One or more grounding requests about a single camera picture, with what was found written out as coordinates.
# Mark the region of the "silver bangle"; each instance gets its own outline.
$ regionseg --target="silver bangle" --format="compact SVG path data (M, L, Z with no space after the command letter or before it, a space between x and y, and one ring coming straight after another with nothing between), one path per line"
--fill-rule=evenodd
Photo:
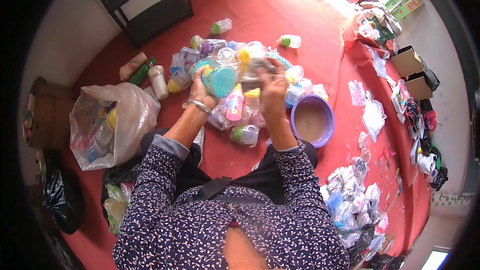
M207 106L199 101L196 101L196 100L192 100L192 99L188 99L187 101L187 104L194 104L196 106L198 106L202 111L204 111L205 113L208 114L208 116L212 115L212 111L207 108Z

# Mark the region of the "patterned blouse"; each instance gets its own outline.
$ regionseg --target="patterned blouse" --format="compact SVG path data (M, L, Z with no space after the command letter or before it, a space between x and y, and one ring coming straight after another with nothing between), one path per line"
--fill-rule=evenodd
M264 203L217 200L187 203L201 186L175 202L175 177L185 158L180 143L156 135L143 159L131 202L121 224L113 259L122 269L227 269L227 228L236 221L269 268L348 269L349 255L327 212L318 177L305 146L274 151L285 189L285 205L263 193L228 186L222 196Z

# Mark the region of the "red carpet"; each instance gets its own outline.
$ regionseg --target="red carpet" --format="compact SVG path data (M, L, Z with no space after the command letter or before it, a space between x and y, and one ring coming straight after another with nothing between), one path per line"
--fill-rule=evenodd
M302 65L305 77L314 84L323 83L329 94L329 103L334 107L335 132L330 142L318 150L319 165L316 168L321 183L337 167L347 165L347 154L357 156L360 149L357 140L360 132L366 131L361 116L363 107L352 106L347 83L358 79L364 81L365 88L371 88L375 98L383 103L388 116L376 144L371 147L371 171L367 174L365 185L377 182L383 190L381 209L385 210L385 198L390 192L389 204L398 191L395 171L398 164L404 173L416 171L405 159L410 152L411 142L407 130L400 125L390 101L390 89L387 82L377 77L371 57L362 44L354 45L345 55L342 27L348 22L336 9L321 0L192 0L195 16L178 23L176 26L152 39L140 49L136 49L126 35L120 33L86 67L74 85L76 95L80 87L88 85L118 84L119 68L140 51L148 57L155 57L158 65L166 69L171 63L171 55L183 46L189 46L190 38L196 34L207 38L210 26L215 21L230 18L233 28L220 38L237 42L260 41L265 46L276 48L276 40L283 34L295 34L302 38L302 46L295 49L279 47L279 53L294 65ZM392 63L387 64L389 75L399 77ZM141 87L150 85L148 79ZM158 116L158 128L171 127L183 112L182 103L188 98L188 91L170 94L161 101L162 108ZM230 141L229 131L220 132L209 124L205 126L204 159L201 165L211 177L240 177L247 174L264 155L266 129L261 129L257 147L234 144ZM373 160L383 152L392 149L397 155L392 157L390 170L378 170ZM113 269L111 251L116 237L108 231L102 216L100 193L102 188L102 170L82 172L70 149L64 150L66 165L77 172L85 199L85 218L81 228L73 235L64 235L71 249L87 269ZM412 188L404 188L389 213L390 225L387 233L397 236L390 254L406 252L413 240L422 230L428 216L430 191L419 175Z

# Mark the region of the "black pants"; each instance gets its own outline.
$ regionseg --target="black pants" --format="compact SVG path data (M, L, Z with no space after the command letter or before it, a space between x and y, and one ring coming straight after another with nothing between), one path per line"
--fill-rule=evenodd
M155 135L164 135L169 129L155 129L143 137L140 143L141 154L143 157L147 154L148 148L153 141ZM317 151L315 147L303 141L305 144L305 152L315 168L318 163ZM231 181L231 186L241 186L254 189L262 192L267 195L275 204L284 204L285 197L283 193L283 178L280 174L279 166L277 161L272 154L273 147L272 145L267 147L267 152L263 159L261 159L258 168L255 171L248 173L245 176L238 177ZM177 191L175 193L175 199L185 192L186 190L204 185L212 180L205 172L198 168L198 163L201 159L200 146L197 144L192 144L190 146L190 152L187 155L187 158L183 162L183 165L178 171L176 178Z

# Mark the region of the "green bottle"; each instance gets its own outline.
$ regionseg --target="green bottle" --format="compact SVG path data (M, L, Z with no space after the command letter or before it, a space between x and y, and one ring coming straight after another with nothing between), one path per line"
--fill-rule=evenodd
M151 57L143 66L141 66L140 70L135 73L134 76L130 78L130 82L134 85L140 85L144 78L148 75L148 70L155 65L155 58Z

